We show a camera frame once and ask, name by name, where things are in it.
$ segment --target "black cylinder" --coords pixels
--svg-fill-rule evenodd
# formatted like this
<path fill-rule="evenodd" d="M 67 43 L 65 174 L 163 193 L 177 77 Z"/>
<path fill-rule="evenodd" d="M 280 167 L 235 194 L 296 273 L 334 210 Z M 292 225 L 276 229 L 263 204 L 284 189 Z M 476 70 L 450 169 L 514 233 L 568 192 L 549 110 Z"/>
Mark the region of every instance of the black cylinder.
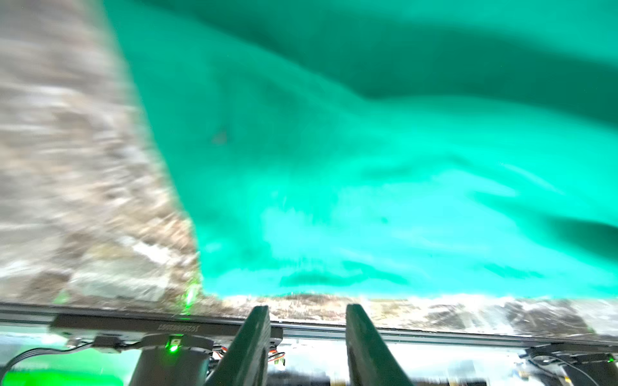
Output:
<path fill-rule="evenodd" d="M 203 386 L 213 342 L 190 337 L 189 345 L 186 338 L 173 350 L 169 345 L 144 347 L 129 386 Z"/>
<path fill-rule="evenodd" d="M 599 386 L 618 385 L 618 367 L 616 367 L 615 363 L 595 362 L 575 364 L 574 366 L 585 371 L 592 377 L 592 379 L 596 381 Z M 565 366 L 564 370 L 571 379 L 573 386 L 596 386 L 590 378 L 583 375 L 580 371 L 577 371 L 570 366 Z"/>

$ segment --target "teal fabric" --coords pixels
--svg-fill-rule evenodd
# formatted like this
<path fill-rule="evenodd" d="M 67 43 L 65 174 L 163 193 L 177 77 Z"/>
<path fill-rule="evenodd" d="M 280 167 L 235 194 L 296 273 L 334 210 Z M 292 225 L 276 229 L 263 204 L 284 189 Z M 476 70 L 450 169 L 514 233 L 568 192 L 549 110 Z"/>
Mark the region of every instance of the teal fabric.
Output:
<path fill-rule="evenodd" d="M 618 295 L 618 8 L 104 0 L 228 295 Z"/>

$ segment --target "metal rail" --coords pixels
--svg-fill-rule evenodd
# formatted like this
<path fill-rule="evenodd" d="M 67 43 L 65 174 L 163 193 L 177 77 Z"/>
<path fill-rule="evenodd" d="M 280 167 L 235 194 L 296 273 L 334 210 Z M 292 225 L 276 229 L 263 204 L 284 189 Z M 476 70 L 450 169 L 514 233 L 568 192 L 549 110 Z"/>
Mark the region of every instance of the metal rail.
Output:
<path fill-rule="evenodd" d="M 141 321 L 174 324 L 222 324 L 241 326 L 244 319 L 213 318 L 196 315 L 173 315 L 162 313 L 144 313 L 139 311 L 104 310 L 91 308 L 72 308 L 58 306 L 33 306 L 15 303 L 0 303 L 0 325 L 50 326 L 58 315 L 95 316 L 97 318 L 124 318 Z M 272 328 L 283 329 L 284 338 L 345 340 L 345 326 L 271 322 Z M 574 345 L 592 345 L 602 348 L 613 346 L 610 340 L 576 340 L 544 337 L 517 337 L 510 335 L 466 334 L 457 332 L 429 332 L 405 329 L 378 329 L 386 343 L 425 343 L 438 345 L 465 345 L 501 348 L 529 348 L 552 343 L 572 343 Z"/>

